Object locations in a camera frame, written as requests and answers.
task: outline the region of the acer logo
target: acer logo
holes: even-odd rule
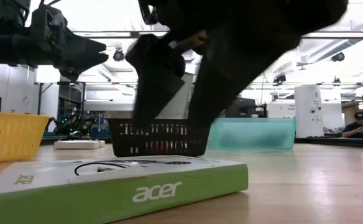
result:
[[[133,196],[132,201],[135,203],[145,202],[147,200],[158,200],[161,198],[174,197],[176,195],[176,190],[181,182],[175,184],[164,184],[155,185],[150,187],[139,187],[136,189],[137,194]]]

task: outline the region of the table surface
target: table surface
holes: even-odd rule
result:
[[[41,147],[36,161],[99,159],[92,151]],[[363,149],[296,144],[293,151],[215,151],[204,157],[246,162],[249,190],[123,220],[120,224],[363,224]],[[10,162],[0,163],[0,171]]]

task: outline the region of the yellow plastic basket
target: yellow plastic basket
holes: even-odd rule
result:
[[[0,113],[0,161],[33,158],[48,120],[48,116]]]

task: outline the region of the acer box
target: acer box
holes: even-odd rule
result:
[[[0,174],[0,224],[108,223],[247,188],[247,165],[233,161],[20,162]]]

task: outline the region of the man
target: man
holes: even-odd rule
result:
[[[354,118],[356,121],[344,128],[342,137],[363,138],[363,112],[356,112]]]

